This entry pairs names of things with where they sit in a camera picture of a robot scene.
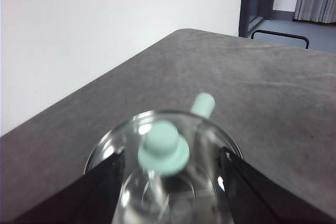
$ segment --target chair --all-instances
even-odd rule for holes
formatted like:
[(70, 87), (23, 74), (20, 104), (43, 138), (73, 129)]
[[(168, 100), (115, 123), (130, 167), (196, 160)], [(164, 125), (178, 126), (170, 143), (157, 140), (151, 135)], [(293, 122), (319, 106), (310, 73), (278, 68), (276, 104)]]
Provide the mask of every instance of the chair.
[(255, 30), (252, 35), (251, 39), (254, 38), (255, 33), (261, 33), (261, 34), (272, 34), (272, 35), (277, 35), (277, 36), (283, 36), (283, 37), (289, 37), (289, 38), (294, 38), (294, 39), (302, 39), (306, 42), (306, 49), (309, 47), (309, 39), (305, 36), (300, 36), (300, 35), (295, 35), (295, 34), (284, 34), (284, 33), (279, 33), (277, 31), (267, 31), (267, 30)]

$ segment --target gray table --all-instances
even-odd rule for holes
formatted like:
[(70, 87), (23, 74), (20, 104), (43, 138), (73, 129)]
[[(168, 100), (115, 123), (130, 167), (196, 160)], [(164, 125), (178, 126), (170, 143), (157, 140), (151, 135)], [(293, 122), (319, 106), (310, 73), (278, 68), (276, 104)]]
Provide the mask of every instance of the gray table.
[(1, 138), (2, 219), (80, 177), (121, 121), (201, 91), (247, 162), (336, 216), (336, 55), (182, 29)]

